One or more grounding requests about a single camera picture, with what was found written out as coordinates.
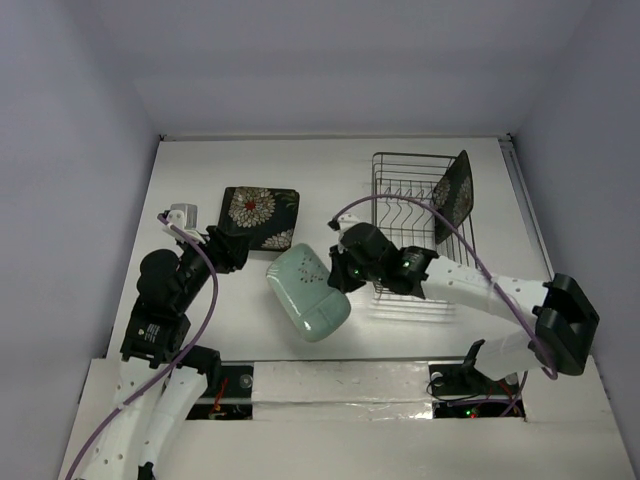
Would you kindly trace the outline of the black white floral square plate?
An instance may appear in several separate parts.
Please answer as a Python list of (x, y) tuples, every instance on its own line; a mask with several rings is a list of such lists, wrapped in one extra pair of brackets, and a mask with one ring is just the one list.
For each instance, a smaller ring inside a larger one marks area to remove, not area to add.
[(299, 204), (293, 189), (227, 187), (218, 227), (229, 235), (248, 235), (251, 250), (284, 252), (292, 245)]

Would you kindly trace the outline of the light green round plate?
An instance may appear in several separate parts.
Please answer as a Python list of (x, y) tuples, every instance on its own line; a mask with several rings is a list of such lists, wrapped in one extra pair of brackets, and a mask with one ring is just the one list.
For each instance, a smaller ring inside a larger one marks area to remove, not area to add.
[(302, 339), (319, 342), (348, 319), (348, 297), (328, 285), (329, 270), (307, 244), (282, 253), (267, 269), (267, 282)]

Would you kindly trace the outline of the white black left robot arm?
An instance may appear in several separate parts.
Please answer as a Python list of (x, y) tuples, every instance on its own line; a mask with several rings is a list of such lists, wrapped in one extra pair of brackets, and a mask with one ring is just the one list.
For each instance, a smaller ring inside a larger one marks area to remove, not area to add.
[(159, 219), (182, 252), (154, 250), (140, 263), (112, 410), (74, 458), (69, 479), (159, 478), (195, 402), (224, 385), (219, 352), (186, 338), (186, 312), (206, 282), (244, 267), (250, 238)]

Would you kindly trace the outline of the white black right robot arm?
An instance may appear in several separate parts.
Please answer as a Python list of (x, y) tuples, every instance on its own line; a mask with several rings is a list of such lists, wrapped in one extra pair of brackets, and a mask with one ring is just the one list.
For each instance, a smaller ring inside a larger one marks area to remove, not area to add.
[(330, 249), (328, 283), (343, 293), (366, 283), (400, 296), (443, 301), (519, 326), (500, 340), (479, 339), (460, 368), (462, 384), (482, 392), (512, 373), (545, 369), (551, 376), (583, 374), (599, 315), (578, 282), (493, 275), (481, 265), (457, 263), (434, 250), (396, 247), (376, 226), (332, 220), (339, 239)]

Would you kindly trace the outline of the white foil covered front board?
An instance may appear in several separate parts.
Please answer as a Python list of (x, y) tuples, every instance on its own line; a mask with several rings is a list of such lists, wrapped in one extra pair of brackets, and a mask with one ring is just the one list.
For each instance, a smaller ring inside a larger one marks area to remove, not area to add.
[(430, 420), (428, 374), (425, 362), (260, 362), (252, 414), (273, 422)]

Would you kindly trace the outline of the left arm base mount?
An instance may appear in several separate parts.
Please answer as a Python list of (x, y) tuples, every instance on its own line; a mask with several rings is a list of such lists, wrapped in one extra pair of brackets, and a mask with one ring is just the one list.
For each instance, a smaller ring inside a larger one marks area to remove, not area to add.
[(187, 415), (188, 420), (251, 420), (254, 365), (223, 363), (217, 383), (208, 387)]

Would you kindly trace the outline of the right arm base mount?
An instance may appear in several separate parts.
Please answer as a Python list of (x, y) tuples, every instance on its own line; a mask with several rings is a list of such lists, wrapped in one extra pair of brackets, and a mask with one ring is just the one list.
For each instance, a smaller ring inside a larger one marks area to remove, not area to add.
[(435, 419), (526, 417), (516, 375), (491, 380), (460, 363), (430, 363), (426, 393)]

